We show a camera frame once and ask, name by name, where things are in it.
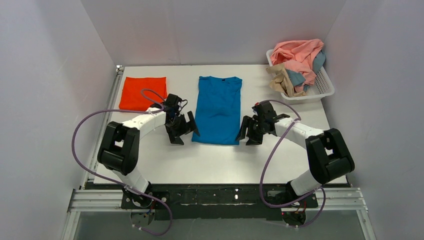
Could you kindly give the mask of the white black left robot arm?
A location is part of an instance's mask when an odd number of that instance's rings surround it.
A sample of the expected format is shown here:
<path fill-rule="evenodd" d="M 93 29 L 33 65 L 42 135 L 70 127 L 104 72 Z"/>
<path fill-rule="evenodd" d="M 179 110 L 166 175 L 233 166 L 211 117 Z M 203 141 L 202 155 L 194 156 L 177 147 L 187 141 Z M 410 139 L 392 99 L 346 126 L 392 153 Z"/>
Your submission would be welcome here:
<path fill-rule="evenodd" d="M 142 176 L 138 167 L 140 140 L 156 128 L 165 126 L 171 144 L 183 145 L 182 135 L 191 132 L 199 136 L 192 111 L 182 113 L 160 111 L 138 115 L 124 122 L 111 121 L 106 126 L 97 161 L 114 172 L 131 192 L 145 193 L 150 182 Z"/>

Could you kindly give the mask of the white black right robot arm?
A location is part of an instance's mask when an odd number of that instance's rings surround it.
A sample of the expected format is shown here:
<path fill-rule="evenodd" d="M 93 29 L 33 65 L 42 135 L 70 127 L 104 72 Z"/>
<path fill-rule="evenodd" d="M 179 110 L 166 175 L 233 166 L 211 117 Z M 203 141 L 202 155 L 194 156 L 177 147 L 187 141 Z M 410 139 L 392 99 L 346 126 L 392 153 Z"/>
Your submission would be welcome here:
<path fill-rule="evenodd" d="M 287 183 L 293 196 L 305 195 L 355 169 L 354 160 L 338 129 L 310 127 L 284 113 L 268 118 L 244 116 L 235 139 L 248 138 L 246 145 L 261 145 L 266 134 L 283 137 L 306 150 L 309 169 Z"/>

